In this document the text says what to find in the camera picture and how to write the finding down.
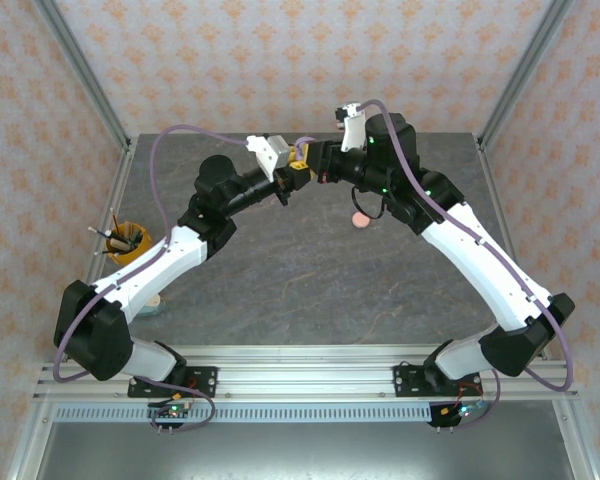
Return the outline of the yellow pen holder cup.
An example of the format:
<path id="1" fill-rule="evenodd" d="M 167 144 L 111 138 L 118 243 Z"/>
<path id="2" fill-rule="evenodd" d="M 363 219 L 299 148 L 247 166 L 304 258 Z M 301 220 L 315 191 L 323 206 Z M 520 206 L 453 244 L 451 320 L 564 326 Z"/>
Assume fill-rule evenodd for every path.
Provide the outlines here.
<path id="1" fill-rule="evenodd" d="M 142 231 L 142 241 L 136 248 L 133 248 L 130 244 L 131 250 L 129 252 L 121 252 L 113 249 L 109 243 L 110 239 L 105 242 L 106 250 L 112 252 L 111 255 L 107 256 L 118 266 L 126 266 L 130 264 L 143 254 L 147 253 L 153 246 L 153 241 L 148 231 L 137 223 L 125 222 L 124 224 L 119 224 L 119 235 L 129 241 L 130 233 L 133 227 L 139 228 Z"/>

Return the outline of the controller board with green LED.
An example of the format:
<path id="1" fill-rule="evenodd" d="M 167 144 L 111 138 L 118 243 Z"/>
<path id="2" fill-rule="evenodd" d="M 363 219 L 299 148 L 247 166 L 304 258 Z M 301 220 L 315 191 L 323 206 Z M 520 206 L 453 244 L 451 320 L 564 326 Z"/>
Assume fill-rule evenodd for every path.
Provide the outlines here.
<path id="1" fill-rule="evenodd" d="M 432 402 L 429 405 L 431 419 L 428 425 L 437 431 L 443 429 L 452 431 L 461 427 L 464 422 L 468 422 L 472 416 L 484 413 L 486 408 L 486 402 L 483 400 Z"/>
<path id="2" fill-rule="evenodd" d="M 173 435 L 176 430 L 184 426 L 185 420 L 189 418 L 193 402 L 178 402 L 171 399 L 151 402 L 147 407 L 152 428 L 158 434 L 166 432 Z"/>

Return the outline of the grey metal sheet panel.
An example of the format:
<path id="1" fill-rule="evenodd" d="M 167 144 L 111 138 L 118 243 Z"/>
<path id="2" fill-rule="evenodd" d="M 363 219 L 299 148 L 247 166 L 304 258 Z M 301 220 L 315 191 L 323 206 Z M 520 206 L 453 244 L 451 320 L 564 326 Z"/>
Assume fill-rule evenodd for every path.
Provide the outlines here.
<path id="1" fill-rule="evenodd" d="M 157 433 L 124 403 L 34 407 L 8 480 L 600 480 L 578 404 L 504 401 L 481 424 L 436 431 L 372 410 L 282 423 L 226 403 L 196 431 Z"/>

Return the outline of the aluminium side rail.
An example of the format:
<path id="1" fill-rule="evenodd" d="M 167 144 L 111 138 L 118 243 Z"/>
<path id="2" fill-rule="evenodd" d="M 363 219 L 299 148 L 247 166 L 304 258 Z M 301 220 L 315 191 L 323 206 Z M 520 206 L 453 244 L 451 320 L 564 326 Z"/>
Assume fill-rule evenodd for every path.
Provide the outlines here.
<path id="1" fill-rule="evenodd" d="M 116 170 L 111 180 L 108 195 L 104 201 L 99 220 L 93 224 L 94 228 L 104 231 L 113 224 L 109 209 L 110 207 L 113 207 L 114 212 L 118 212 L 137 143 L 138 137 L 132 137 L 128 145 L 122 148 Z M 88 254 L 87 264 L 83 275 L 83 281 L 87 284 L 91 284 L 93 281 L 100 278 L 106 263 L 104 255 L 94 256 L 94 252 L 102 250 L 105 245 L 105 239 L 97 234 L 93 234 L 92 237 L 90 253 Z"/>
<path id="2" fill-rule="evenodd" d="M 487 187 L 489 190 L 490 198 L 491 198 L 492 204 L 493 204 L 495 212 L 496 212 L 499 229 L 500 229 L 502 239 L 504 242 L 504 250 L 514 260 L 514 262 L 517 263 L 518 262 L 517 255 L 516 255 L 515 248 L 513 245 L 510 230 L 508 228 L 508 224 L 506 221 L 504 203 L 502 202 L 500 195 L 498 193 L 498 190 L 497 190 L 495 177 L 494 177 L 493 171 L 491 169 L 491 166 L 489 164 L 489 160 L 488 160 L 488 157 L 486 154 L 486 148 L 483 145 L 483 143 L 481 142 L 481 139 L 475 133 L 473 133 L 472 136 L 474 139 L 474 143 L 475 143 L 476 151 L 477 151 L 477 154 L 479 157 L 479 161 L 480 161 L 481 167 L 483 169 L 483 173 L 484 173 Z"/>

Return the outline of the aluminium frame post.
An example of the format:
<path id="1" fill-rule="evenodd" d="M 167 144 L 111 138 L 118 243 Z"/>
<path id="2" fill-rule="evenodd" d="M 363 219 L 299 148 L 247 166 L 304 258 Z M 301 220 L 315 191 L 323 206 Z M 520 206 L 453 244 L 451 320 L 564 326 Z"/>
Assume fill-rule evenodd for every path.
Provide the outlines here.
<path id="1" fill-rule="evenodd" d="M 92 69 L 86 54 L 61 12 L 58 3 L 56 0 L 32 1 L 58 42 L 86 95 L 103 121 L 106 130 L 120 149 L 127 150 L 131 143 L 131 138 L 114 111 L 101 82 Z"/>
<path id="2" fill-rule="evenodd" d="M 478 150 L 485 152 L 494 143 L 505 120 L 513 111 L 531 75 L 560 29 L 574 0 L 551 0 L 546 13 L 492 110 L 482 132 L 476 137 Z"/>

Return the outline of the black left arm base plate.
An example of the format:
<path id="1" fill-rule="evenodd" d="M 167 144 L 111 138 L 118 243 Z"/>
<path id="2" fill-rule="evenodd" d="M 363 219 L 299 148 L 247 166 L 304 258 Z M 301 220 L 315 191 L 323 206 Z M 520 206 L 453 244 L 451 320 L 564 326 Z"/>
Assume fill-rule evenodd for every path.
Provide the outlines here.
<path id="1" fill-rule="evenodd" d="M 215 396 L 217 386 L 218 369 L 211 366 L 186 366 L 184 373 L 179 377 L 169 377 L 163 383 L 196 389 L 209 397 Z M 176 390 L 160 387 L 136 377 L 132 377 L 127 396 L 130 398 L 166 399 L 176 393 Z"/>

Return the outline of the aluminium cross rail beam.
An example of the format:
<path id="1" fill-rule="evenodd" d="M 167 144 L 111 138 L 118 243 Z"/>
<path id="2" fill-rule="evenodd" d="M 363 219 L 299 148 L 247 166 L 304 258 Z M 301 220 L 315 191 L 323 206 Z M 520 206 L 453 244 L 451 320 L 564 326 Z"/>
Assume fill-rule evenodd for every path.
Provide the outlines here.
<path id="1" fill-rule="evenodd" d="M 394 402 L 392 367 L 400 361 L 422 363 L 434 345 L 326 346 L 177 346 L 194 366 L 218 368 L 216 402 Z M 561 360 L 536 359 L 531 368 L 551 383 L 562 383 Z M 126 397 L 128 375 L 106 382 L 83 377 L 70 383 L 52 378 L 44 364 L 33 398 L 37 401 L 114 401 Z M 574 382 L 568 393 L 551 391 L 523 373 L 501 375 L 501 400 L 578 399 L 584 387 Z"/>

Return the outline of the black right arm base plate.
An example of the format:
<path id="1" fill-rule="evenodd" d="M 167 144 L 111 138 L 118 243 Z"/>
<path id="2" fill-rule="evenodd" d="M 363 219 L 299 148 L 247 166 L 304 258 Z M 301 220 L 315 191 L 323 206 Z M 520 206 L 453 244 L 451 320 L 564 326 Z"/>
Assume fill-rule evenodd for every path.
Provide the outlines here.
<path id="1" fill-rule="evenodd" d="M 397 397 L 458 397 L 482 396 L 478 373 L 460 379 L 449 379 L 436 366 L 413 365 L 401 362 L 392 369 L 393 386 Z"/>

